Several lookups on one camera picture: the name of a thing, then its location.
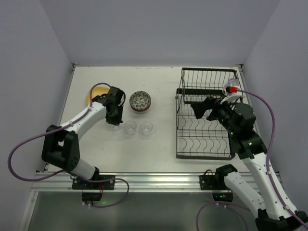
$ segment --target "white table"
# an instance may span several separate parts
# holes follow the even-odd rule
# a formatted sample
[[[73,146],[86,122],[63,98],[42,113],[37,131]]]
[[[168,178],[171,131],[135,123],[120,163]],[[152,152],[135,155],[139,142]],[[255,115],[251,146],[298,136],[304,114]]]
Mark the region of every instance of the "white table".
[[[143,121],[150,121],[154,126],[151,137],[144,139],[140,134],[127,137],[124,124],[117,131],[109,131],[105,121],[100,121],[80,140],[81,157],[101,172],[205,172],[225,164],[233,164],[240,172],[247,172],[237,156],[231,161],[176,159],[175,94],[180,84],[181,68],[76,67],[61,123],[86,107],[86,95],[94,84],[106,82],[126,93],[124,123],[133,120],[137,129]],[[241,77],[238,68],[223,68],[234,69]],[[136,114],[129,105],[130,95],[138,90],[148,92],[152,98],[152,105],[144,114]],[[58,168],[52,165],[48,168],[50,172],[56,170]]]

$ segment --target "black mounting bracket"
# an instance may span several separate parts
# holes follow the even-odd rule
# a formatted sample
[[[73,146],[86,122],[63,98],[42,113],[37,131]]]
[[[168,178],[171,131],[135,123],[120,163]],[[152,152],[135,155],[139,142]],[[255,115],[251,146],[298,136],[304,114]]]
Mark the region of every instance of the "black mounting bracket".
[[[228,190],[226,186],[218,184],[215,174],[203,174],[199,176],[199,183],[201,190]]]
[[[99,192],[84,192],[81,194],[81,200],[84,202],[84,203],[88,203],[88,202],[92,202],[93,201],[100,201],[102,199],[102,196],[103,194],[102,193],[99,193]]]
[[[98,175],[95,180],[107,180],[115,178],[115,175]],[[115,181],[110,180],[107,182],[102,183],[103,190],[113,190],[115,188]],[[77,178],[73,181],[72,189],[74,190],[100,190],[101,184],[100,183],[89,183],[84,181],[80,178]]]

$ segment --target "red connector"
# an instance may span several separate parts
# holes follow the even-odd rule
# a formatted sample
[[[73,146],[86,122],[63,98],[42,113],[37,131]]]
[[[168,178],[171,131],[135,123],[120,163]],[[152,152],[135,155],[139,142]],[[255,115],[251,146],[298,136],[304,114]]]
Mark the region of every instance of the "red connector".
[[[227,93],[236,93],[237,87],[226,87]]]
[[[237,92],[237,87],[230,87],[230,92],[231,93]]]

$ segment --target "black wire dish rack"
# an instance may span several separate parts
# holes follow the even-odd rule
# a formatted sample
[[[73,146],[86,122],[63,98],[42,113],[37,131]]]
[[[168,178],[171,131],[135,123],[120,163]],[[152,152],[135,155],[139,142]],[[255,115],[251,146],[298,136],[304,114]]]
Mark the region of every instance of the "black wire dish rack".
[[[212,110],[196,119],[190,105],[209,96],[224,98],[223,86],[231,78],[238,79],[233,69],[182,68],[176,93],[177,158],[231,160],[235,157],[225,128],[216,120],[206,120]]]

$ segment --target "cable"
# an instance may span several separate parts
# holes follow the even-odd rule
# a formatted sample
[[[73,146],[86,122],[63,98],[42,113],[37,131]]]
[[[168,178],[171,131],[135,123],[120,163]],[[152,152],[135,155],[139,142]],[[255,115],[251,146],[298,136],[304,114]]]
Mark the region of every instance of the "cable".
[[[212,170],[208,169],[207,171],[205,171],[204,175],[206,175],[207,172],[211,172],[213,174]]]
[[[93,89],[94,89],[96,86],[98,86],[98,85],[107,85],[108,87],[111,87],[111,86],[110,86],[109,84],[107,84],[107,83],[97,83],[97,84],[95,84],[95,85],[91,88],[91,90],[90,90],[90,99],[92,99],[92,91],[93,91]],[[89,105],[89,107],[90,107],[90,108],[92,107],[92,100],[90,100],[90,105]],[[76,119],[75,121],[73,121],[72,124],[78,123],[80,120],[82,120],[82,119],[89,113],[89,111],[90,111],[90,109],[88,108],[87,111],[86,111],[81,117],[79,117],[78,119]],[[42,177],[42,178],[37,178],[37,179],[24,178],[24,177],[19,176],[19,175],[13,170],[13,168],[12,168],[12,156],[13,156],[14,152],[15,152],[20,146],[24,145],[25,143],[28,143],[28,142],[30,142],[30,141],[32,141],[32,140],[35,140],[35,139],[40,138],[40,137],[43,137],[43,136],[48,136],[48,135],[54,134],[54,133],[56,133],[56,132],[58,132],[58,131],[62,131],[62,130],[64,130],[64,129],[67,129],[67,128],[70,127],[70,126],[71,126],[71,124],[68,124],[68,125],[66,125],[66,126],[64,126],[64,127],[62,127],[62,128],[58,128],[58,129],[53,130],[53,131],[49,131],[49,132],[45,132],[45,133],[42,133],[42,134],[33,136],[33,137],[31,137],[31,138],[28,138],[28,139],[26,139],[26,140],[20,142],[20,143],[17,144],[15,147],[13,147],[13,149],[10,151],[10,154],[9,154],[9,157],[8,157],[8,168],[9,168],[10,173],[11,173],[14,177],[16,177],[17,179],[19,179],[19,180],[34,182],[34,181],[45,180],[45,179],[48,179],[48,178],[50,178],[50,177],[53,177],[53,176],[59,174],[60,172],[64,172],[64,170],[60,170],[60,171],[54,172],[54,173],[52,173],[52,174],[50,174],[50,175],[48,175],[48,176],[45,176],[45,177]]]
[[[246,208],[246,207],[244,207],[244,206],[242,206],[242,205],[238,205],[238,204],[232,203],[232,202],[223,202],[223,201],[213,201],[213,202],[209,202],[209,203],[203,205],[203,206],[199,209],[199,211],[198,211],[198,213],[197,213],[197,217],[196,217],[196,227],[197,227],[197,231],[200,231],[200,229],[199,229],[199,224],[198,224],[198,220],[199,220],[199,216],[200,216],[201,211],[202,211],[206,206],[208,206],[208,205],[213,205],[213,204],[233,205],[233,206],[236,206],[236,207],[239,207],[239,208],[242,208],[242,209],[245,209],[245,210],[250,211],[248,208]],[[232,209],[232,208],[228,208],[228,207],[227,207],[227,209],[232,210],[233,212],[237,213],[237,214],[242,218],[242,220],[244,221],[246,230],[248,230],[248,224],[247,224],[245,218],[244,218],[239,212],[237,212],[236,210],[234,210],[234,209]]]
[[[126,180],[122,179],[122,178],[111,178],[111,179],[107,179],[107,180],[88,180],[88,179],[85,179],[85,178],[82,178],[82,177],[79,177],[80,179],[84,180],[84,181],[87,181],[87,182],[90,182],[90,183],[104,183],[104,182],[109,182],[111,180],[113,181],[116,181],[116,180],[121,180],[123,181],[126,185],[127,185],[127,191],[126,193],[124,194],[124,196],[118,200],[117,202],[114,202],[110,205],[90,205],[88,203],[85,203],[87,206],[90,206],[90,207],[94,207],[94,208],[108,208],[108,207],[111,207],[111,206],[114,206],[114,205],[117,205],[119,203],[121,203],[122,201],[124,201],[128,195],[128,192],[129,192],[129,184]]]
[[[226,207],[226,209],[231,210],[232,212],[234,212],[234,213],[236,213],[237,215],[239,215],[240,218],[243,220],[243,222],[244,222],[244,224],[245,224],[246,231],[249,231],[248,223],[247,223],[246,219],[243,217],[242,214],[240,214],[238,211],[236,211],[236,210],[233,209],[233,208]]]
[[[271,115],[271,119],[272,119],[272,131],[271,131],[271,137],[270,137],[270,141],[269,141],[269,149],[268,149],[268,152],[267,152],[267,156],[266,156],[266,171],[270,171],[270,155],[271,155],[271,149],[272,149],[272,145],[273,145],[273,141],[274,141],[274,135],[275,135],[275,129],[276,129],[276,121],[275,121],[275,115],[274,115],[274,112],[272,110],[272,108],[270,107],[270,105],[259,95],[255,94],[255,93],[252,93],[252,92],[249,92],[249,91],[246,91],[246,90],[240,90],[240,89],[237,89],[237,91],[239,92],[243,92],[243,93],[246,93],[246,94],[249,94],[249,95],[252,95],[258,99],[260,99],[266,106],[267,108],[269,109],[269,112],[270,112],[270,115]],[[283,198],[281,197],[276,185],[275,185],[275,182],[274,182],[274,179],[273,179],[273,176],[271,174],[268,175],[269,176],[269,179],[270,179],[270,182],[273,186],[273,189],[274,191],[276,192],[276,195],[278,196],[280,202],[282,203],[282,205],[284,207],[287,206],[287,204],[284,202]],[[301,224],[303,225],[307,230],[308,230],[308,224],[306,224],[305,222],[303,222],[292,210],[290,209],[287,209],[287,211]]]

